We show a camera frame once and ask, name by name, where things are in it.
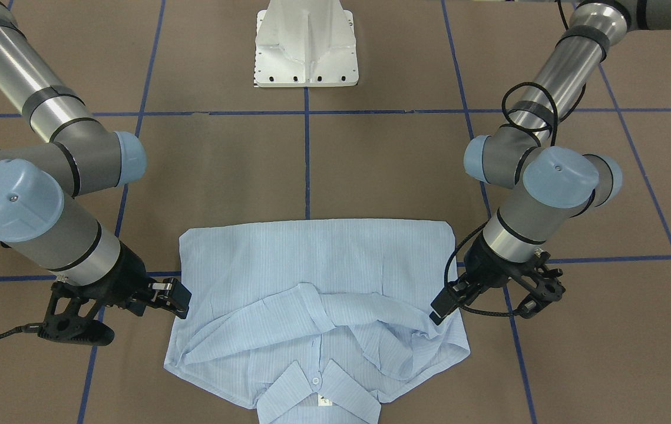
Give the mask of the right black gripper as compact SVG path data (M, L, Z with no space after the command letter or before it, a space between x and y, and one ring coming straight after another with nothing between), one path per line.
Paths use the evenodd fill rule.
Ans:
M111 271L93 284L85 286L85 296L117 306L135 316L143 316L147 306L163 309L178 319L187 319L190 290L176 277L155 281L148 276L143 260L125 244Z

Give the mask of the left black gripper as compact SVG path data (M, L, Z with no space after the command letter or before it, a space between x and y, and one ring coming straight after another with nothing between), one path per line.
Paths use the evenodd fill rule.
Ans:
M448 283L432 301L429 318L439 326L461 305L470 305L477 295L490 288L502 288L513 280L529 292L534 286L524 281L524 276L534 271L534 253L524 262L512 262L500 257L488 245L483 236L475 237L470 249L465 253L464 281Z

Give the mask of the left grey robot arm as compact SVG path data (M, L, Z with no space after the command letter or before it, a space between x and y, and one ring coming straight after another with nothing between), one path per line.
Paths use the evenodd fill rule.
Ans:
M503 96L505 123L491 136L470 140L464 167L511 194L465 239L464 273L445 278L431 304L434 324L456 310L471 311L481 293L510 281L527 292L511 316L529 319L561 300L562 271L547 266L550 255L541 247L567 219L610 201L623 175L612 158L559 147L559 128L612 46L629 32L660 30L671 30L671 1L580 2L535 79L508 90L523 90L521 99L507 105Z

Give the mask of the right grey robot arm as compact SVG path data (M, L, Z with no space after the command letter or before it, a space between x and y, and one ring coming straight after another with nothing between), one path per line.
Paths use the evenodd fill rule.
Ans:
M75 199L143 177L143 145L93 117L2 2L0 89L42 139L0 150L0 241L54 274L63 296L138 316L144 306L162 308L184 319L187 288L149 277L142 260Z

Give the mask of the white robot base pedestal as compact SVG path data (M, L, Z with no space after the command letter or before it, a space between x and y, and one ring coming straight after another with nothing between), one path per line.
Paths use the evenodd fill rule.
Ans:
M256 16L254 86L356 86L354 23L340 1L271 1Z

